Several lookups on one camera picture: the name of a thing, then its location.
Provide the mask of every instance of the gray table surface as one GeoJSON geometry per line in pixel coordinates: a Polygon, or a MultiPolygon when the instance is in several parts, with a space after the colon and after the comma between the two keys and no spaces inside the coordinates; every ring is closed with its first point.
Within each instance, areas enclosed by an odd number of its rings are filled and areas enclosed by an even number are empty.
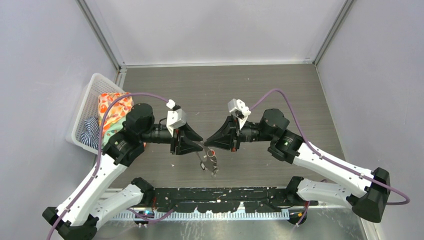
{"type": "MultiPolygon", "coordinates": [[[[311,64],[129,68],[123,85],[128,92],[150,92],[176,101],[187,113],[190,126],[204,139],[224,123],[231,99],[241,99],[252,106],[272,88],[286,92],[309,140],[343,159],[317,72],[311,64]]],[[[164,102],[149,97],[134,97],[134,101],[152,105],[156,122],[167,116],[164,102]]],[[[278,93],[259,105],[249,121],[258,122],[268,108],[279,108],[291,122],[289,129],[299,133],[278,93]]],[[[136,177],[146,179],[154,187],[286,186],[292,176],[314,181],[323,178],[276,160],[267,152],[268,146],[268,142],[254,142],[242,143],[238,152],[216,149],[219,171],[211,176],[209,171],[200,169],[196,154],[171,155],[169,145],[149,144],[110,187],[124,188],[136,177]]]]}

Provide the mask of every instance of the white bracket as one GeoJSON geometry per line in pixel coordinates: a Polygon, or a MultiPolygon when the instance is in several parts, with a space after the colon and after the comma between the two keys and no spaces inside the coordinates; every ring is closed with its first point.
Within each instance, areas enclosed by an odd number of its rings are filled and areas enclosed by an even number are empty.
{"type": "MultiPolygon", "coordinates": [[[[63,217],[63,222],[69,221],[71,226],[81,226],[87,221],[89,213],[93,210],[100,196],[105,190],[111,185],[111,183],[123,173],[127,167],[118,164],[114,164],[114,159],[109,155],[105,154],[101,156],[100,168],[97,175],[87,187],[84,193],[76,200],[73,206],[69,209],[69,212],[63,217]]],[[[75,198],[75,196],[81,191],[84,185],[92,177],[95,170],[94,166],[79,186],[73,191],[73,193],[56,209],[60,215],[69,205],[69,203],[75,198]]]]}
{"type": "Polygon", "coordinates": [[[174,100],[172,100],[172,99],[169,99],[169,101],[168,101],[168,103],[166,103],[166,106],[169,108],[169,109],[173,109],[174,107],[175,107],[175,102],[174,102],[174,100]]]}
{"type": "Polygon", "coordinates": [[[115,193],[102,202],[98,202],[90,213],[94,218],[98,217],[96,228],[99,229],[123,210],[139,204],[142,199],[143,193],[140,188],[136,185],[129,184],[122,191],[115,193]]]}
{"type": "Polygon", "coordinates": [[[351,192],[336,183],[311,181],[305,178],[297,186],[297,195],[305,201],[321,201],[352,208],[352,205],[346,200],[351,192]]]}
{"type": "Polygon", "coordinates": [[[166,128],[172,137],[174,136],[174,129],[180,128],[186,124],[186,117],[186,113],[181,108],[175,111],[168,111],[166,128]]]}
{"type": "Polygon", "coordinates": [[[248,120],[248,116],[251,114],[251,111],[249,110],[249,107],[246,106],[245,102],[235,98],[228,102],[228,111],[231,113],[231,115],[235,116],[238,119],[240,129],[243,128],[246,121],[248,120]],[[244,117],[241,118],[237,116],[236,111],[240,111],[244,117]]]}
{"type": "MultiPolygon", "coordinates": [[[[362,173],[364,176],[368,176],[370,178],[374,178],[374,176],[371,174],[371,170],[362,168],[359,166],[355,166],[353,164],[350,164],[348,162],[345,162],[341,160],[340,158],[337,158],[329,153],[324,152],[323,150],[317,148],[311,143],[311,146],[315,148],[318,152],[321,153],[321,155],[324,155],[328,157],[329,159],[347,167],[352,170],[355,170],[359,173],[362,173]]],[[[328,178],[332,180],[333,182],[336,182],[342,186],[344,186],[349,192],[351,192],[354,196],[361,198],[364,196],[367,192],[365,191],[365,187],[369,187],[371,185],[371,182],[361,178],[347,170],[344,170],[325,159],[322,159],[318,157],[314,152],[309,149],[308,145],[306,143],[302,143],[300,146],[298,152],[300,153],[299,156],[296,156],[293,160],[293,164],[307,168],[309,170],[312,170],[325,178],[328,178]]]]}

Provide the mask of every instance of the black connector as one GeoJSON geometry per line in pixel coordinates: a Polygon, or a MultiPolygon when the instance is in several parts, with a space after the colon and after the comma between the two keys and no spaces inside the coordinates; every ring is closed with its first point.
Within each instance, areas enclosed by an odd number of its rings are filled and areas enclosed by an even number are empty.
{"type": "Polygon", "coordinates": [[[284,197],[293,205],[304,205],[306,203],[298,194],[299,184],[304,178],[301,176],[293,176],[287,187],[283,190],[284,197]]]}
{"type": "MultiPolygon", "coordinates": [[[[372,172],[374,180],[390,186],[389,172],[378,167],[372,172]]],[[[358,198],[350,195],[346,200],[352,205],[352,211],[359,217],[373,223],[382,221],[383,213],[389,199],[390,191],[378,184],[371,183],[365,188],[365,195],[358,198]]]]}
{"type": "Polygon", "coordinates": [[[289,123],[284,114],[276,108],[265,110],[258,123],[246,121],[241,129],[238,119],[230,115],[204,145],[236,152],[241,143],[270,141],[268,152],[274,158],[292,164],[295,156],[299,155],[297,151],[304,140],[287,130],[289,123]]]}
{"type": "Polygon", "coordinates": [[[144,152],[144,143],[169,144],[170,152],[184,155],[200,152],[203,147],[193,141],[203,141],[187,123],[174,129],[173,136],[161,124],[155,124],[153,108],[146,103],[134,105],[126,115],[123,129],[110,137],[103,148],[103,153],[115,159],[115,164],[129,167],[144,152]]]}
{"type": "MultiPolygon", "coordinates": [[[[42,217],[51,225],[58,219],[57,209],[54,206],[47,207],[42,213],[42,217]]],[[[64,240],[91,240],[97,233],[97,221],[98,217],[93,217],[91,214],[88,215],[87,221],[81,226],[71,226],[69,221],[59,221],[56,226],[56,230],[64,240]]]]}
{"type": "Polygon", "coordinates": [[[149,205],[155,197],[155,188],[141,177],[136,177],[131,181],[132,185],[136,185],[143,193],[143,198],[139,204],[149,205]]]}

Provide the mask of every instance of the metal plate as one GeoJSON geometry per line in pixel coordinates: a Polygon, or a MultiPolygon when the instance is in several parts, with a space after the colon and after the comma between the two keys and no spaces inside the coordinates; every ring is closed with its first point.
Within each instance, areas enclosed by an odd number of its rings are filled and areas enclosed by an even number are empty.
{"type": "Polygon", "coordinates": [[[366,240],[360,218],[346,208],[311,208],[296,228],[286,220],[161,221],[148,227],[109,221],[95,239],[119,240],[366,240]]]}
{"type": "MultiPolygon", "coordinates": [[[[158,219],[165,215],[164,212],[154,211],[154,218],[158,219]]],[[[132,221],[135,219],[135,214],[130,211],[123,211],[113,217],[111,221],[132,221]]],[[[224,213],[201,213],[195,210],[194,212],[173,212],[163,221],[231,221],[231,220],[288,220],[289,210],[282,209],[281,212],[255,212],[245,213],[244,209],[235,212],[224,213]]]]}

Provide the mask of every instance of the orange patterned cloth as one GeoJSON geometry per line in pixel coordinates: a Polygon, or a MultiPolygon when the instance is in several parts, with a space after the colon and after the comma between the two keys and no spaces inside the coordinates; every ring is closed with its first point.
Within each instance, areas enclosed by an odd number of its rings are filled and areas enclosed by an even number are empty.
{"type": "MultiPolygon", "coordinates": [[[[98,125],[102,123],[103,116],[105,115],[106,110],[109,105],[118,97],[126,95],[129,92],[118,92],[118,93],[102,93],[98,96],[98,125]]],[[[127,113],[131,111],[133,107],[133,97],[125,97],[119,100],[107,113],[106,121],[104,122],[102,136],[105,132],[121,118],[123,118],[127,113]]]]}

